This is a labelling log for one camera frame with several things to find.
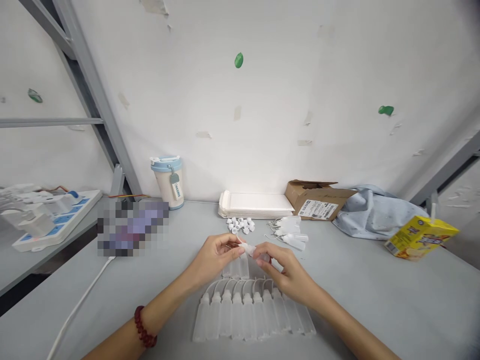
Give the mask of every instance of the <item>metal shelf frame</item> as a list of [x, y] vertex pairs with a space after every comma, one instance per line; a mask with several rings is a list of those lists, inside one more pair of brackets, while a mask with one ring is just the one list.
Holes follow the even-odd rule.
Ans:
[[0, 128], [91, 125], [114, 174], [110, 195], [141, 194], [140, 183], [108, 102], [72, 0], [19, 0], [19, 2], [55, 43], [58, 55], [85, 110], [86, 117], [2, 118], [0, 119]]

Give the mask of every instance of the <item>stack of paper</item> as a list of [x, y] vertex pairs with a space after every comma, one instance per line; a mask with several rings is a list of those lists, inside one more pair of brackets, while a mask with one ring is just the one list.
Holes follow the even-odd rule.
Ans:
[[230, 193], [220, 195], [218, 214], [223, 218], [276, 219], [292, 215], [295, 209], [283, 194]]

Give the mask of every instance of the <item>juice box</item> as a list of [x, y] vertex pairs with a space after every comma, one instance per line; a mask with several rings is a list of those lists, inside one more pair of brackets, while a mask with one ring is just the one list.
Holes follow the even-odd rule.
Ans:
[[397, 258], [418, 261], [459, 230], [445, 221], [423, 216], [414, 216], [385, 243], [385, 247]]

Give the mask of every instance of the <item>hand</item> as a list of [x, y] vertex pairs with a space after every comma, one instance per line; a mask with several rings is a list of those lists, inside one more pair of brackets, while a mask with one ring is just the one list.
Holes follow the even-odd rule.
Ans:
[[[280, 273], [268, 262], [259, 258], [260, 254], [268, 254], [276, 259], [283, 270]], [[318, 286], [295, 257], [292, 250], [277, 246], [271, 242], [257, 245], [253, 258], [258, 266], [271, 276], [282, 293], [297, 303], [313, 308], [318, 301], [322, 288]]]
[[240, 241], [231, 233], [211, 235], [185, 270], [194, 283], [200, 288], [215, 279], [223, 268], [245, 252], [238, 246]]

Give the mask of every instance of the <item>power strip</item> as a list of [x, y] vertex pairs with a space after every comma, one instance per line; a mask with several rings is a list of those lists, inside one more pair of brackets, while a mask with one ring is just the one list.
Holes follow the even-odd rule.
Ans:
[[32, 237], [30, 234], [25, 234], [15, 241], [12, 246], [21, 253], [27, 251], [35, 253], [64, 241], [100, 200], [102, 192], [100, 190], [79, 191], [78, 195], [82, 196], [83, 200], [73, 206], [73, 209], [69, 212], [55, 215], [53, 219], [55, 227], [50, 233], [43, 237]]

